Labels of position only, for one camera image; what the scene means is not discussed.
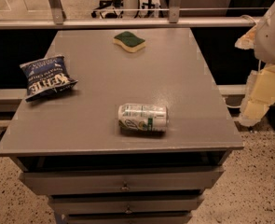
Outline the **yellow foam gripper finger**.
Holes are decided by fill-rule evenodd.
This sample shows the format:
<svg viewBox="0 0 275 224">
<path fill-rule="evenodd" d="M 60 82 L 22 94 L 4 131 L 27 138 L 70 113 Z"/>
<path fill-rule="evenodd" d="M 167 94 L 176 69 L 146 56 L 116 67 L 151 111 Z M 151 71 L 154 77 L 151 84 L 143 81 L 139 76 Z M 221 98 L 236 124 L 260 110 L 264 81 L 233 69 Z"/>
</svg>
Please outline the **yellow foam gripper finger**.
<svg viewBox="0 0 275 224">
<path fill-rule="evenodd" d="M 238 49 L 253 49 L 255 34 L 256 25 L 236 41 L 235 47 Z"/>
<path fill-rule="evenodd" d="M 241 102 L 239 123 L 250 127 L 256 125 L 275 103 L 275 64 L 267 63 L 256 72 L 252 71 L 246 83 L 245 97 Z"/>
</svg>

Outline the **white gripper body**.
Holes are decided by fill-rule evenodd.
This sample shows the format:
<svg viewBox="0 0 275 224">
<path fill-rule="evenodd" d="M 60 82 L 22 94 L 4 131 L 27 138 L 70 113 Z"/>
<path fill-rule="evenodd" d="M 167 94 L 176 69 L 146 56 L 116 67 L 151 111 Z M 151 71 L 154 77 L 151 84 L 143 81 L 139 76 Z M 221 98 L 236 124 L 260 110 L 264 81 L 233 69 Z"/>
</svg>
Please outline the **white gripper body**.
<svg viewBox="0 0 275 224">
<path fill-rule="evenodd" d="M 271 7 L 257 24 L 254 56 L 264 63 L 275 64 L 275 7 Z"/>
</svg>

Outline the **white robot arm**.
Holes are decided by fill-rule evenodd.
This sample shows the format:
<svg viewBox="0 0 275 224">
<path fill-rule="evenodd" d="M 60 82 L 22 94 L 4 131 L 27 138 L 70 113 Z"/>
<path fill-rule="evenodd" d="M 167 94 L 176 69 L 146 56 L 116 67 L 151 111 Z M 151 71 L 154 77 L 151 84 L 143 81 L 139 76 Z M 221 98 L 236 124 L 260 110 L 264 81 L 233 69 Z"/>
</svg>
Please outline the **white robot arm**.
<svg viewBox="0 0 275 224">
<path fill-rule="evenodd" d="M 236 41 L 235 47 L 253 49 L 256 59 L 265 64 L 248 76 L 245 97 L 241 101 L 239 123 L 250 127 L 275 103 L 275 2 L 260 21 Z"/>
</svg>

